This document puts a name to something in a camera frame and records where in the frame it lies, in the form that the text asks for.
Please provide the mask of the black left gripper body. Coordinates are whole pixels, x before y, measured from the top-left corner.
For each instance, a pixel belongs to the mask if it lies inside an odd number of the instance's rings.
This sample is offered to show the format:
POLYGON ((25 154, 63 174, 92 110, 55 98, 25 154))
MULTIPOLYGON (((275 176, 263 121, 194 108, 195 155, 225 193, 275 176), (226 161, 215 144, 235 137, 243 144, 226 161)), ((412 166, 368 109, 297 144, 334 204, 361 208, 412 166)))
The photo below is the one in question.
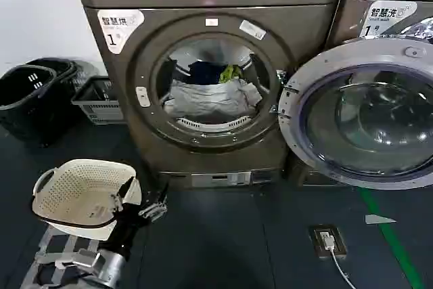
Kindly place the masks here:
POLYGON ((139 215, 138 208, 123 208, 114 213, 116 225, 109 238, 100 244, 102 250, 119 254, 129 261, 137 232, 147 227, 150 220, 139 215))

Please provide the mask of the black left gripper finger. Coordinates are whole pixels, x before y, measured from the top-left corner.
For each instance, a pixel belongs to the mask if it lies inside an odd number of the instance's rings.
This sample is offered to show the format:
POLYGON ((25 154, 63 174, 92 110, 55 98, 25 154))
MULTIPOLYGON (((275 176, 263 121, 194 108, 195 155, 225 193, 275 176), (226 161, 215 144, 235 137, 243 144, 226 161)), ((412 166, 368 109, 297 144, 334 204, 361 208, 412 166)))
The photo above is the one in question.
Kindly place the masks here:
POLYGON ((126 202, 125 198, 134 185, 135 179, 128 179, 115 194, 110 194, 111 212, 113 215, 126 215, 133 209, 133 205, 126 202))
POLYGON ((139 208, 138 215, 149 222, 154 222, 162 217, 168 210, 166 199, 168 195, 168 184, 161 190, 148 192, 139 208))

